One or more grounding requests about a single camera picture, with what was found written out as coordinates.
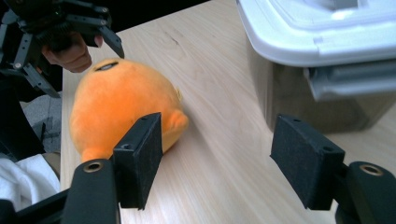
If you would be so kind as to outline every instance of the plush toy eye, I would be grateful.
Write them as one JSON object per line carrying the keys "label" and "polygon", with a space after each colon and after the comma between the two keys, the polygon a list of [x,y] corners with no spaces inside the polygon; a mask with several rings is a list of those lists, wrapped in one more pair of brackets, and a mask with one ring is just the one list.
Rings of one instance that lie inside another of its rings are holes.
{"label": "plush toy eye", "polygon": [[119,63],[117,63],[117,62],[108,63],[108,64],[103,65],[102,67],[95,69],[95,71],[106,71],[106,70],[116,66],[117,64],[119,64]]}

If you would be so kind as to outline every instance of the finger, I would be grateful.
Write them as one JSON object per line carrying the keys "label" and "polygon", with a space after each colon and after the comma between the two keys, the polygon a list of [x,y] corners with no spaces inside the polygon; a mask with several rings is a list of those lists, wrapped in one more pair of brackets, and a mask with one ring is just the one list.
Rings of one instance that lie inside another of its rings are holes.
{"label": "finger", "polygon": [[80,73],[83,72],[85,69],[89,68],[91,65],[92,58],[87,51],[83,56],[75,59],[73,62],[64,64],[63,68],[71,72]]}
{"label": "finger", "polygon": [[82,57],[87,51],[87,45],[80,34],[71,35],[72,46],[69,49],[60,52],[52,52],[55,55],[56,61],[62,64],[73,62],[75,59]]}
{"label": "finger", "polygon": [[49,61],[50,64],[59,64],[56,56],[52,53],[48,45],[43,47],[41,53],[44,55],[44,57],[46,57],[47,61]]}

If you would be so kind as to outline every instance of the human hand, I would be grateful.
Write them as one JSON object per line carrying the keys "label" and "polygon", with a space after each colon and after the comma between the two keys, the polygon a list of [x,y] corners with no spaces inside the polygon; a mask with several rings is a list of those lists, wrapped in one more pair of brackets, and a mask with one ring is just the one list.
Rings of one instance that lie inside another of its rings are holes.
{"label": "human hand", "polygon": [[[70,72],[80,73],[91,66],[91,55],[80,33],[72,32],[70,38],[72,45],[68,49],[55,52],[46,45],[42,48],[41,53],[50,64],[58,64]],[[100,35],[97,35],[94,41],[98,47],[103,44],[103,38]]]}

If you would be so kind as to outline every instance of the white cloth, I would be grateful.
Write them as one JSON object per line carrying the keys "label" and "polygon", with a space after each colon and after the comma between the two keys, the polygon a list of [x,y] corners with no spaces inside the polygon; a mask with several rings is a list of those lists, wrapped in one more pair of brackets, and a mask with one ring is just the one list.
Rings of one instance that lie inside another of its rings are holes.
{"label": "white cloth", "polygon": [[42,155],[17,162],[0,158],[0,198],[12,201],[15,211],[59,191],[59,179]]}

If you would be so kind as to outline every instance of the metal screw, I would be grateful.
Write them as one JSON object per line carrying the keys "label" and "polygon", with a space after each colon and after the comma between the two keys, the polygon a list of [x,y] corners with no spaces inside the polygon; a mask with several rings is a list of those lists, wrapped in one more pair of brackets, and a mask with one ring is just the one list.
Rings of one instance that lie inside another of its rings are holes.
{"label": "metal screw", "polygon": [[377,175],[381,176],[384,173],[376,166],[370,165],[370,164],[363,164],[360,166],[361,170],[363,170],[364,173],[368,175]]}
{"label": "metal screw", "polygon": [[93,173],[96,171],[99,171],[100,169],[102,169],[103,164],[99,161],[94,161],[91,162],[90,164],[87,164],[86,166],[84,166],[84,171],[86,173]]}

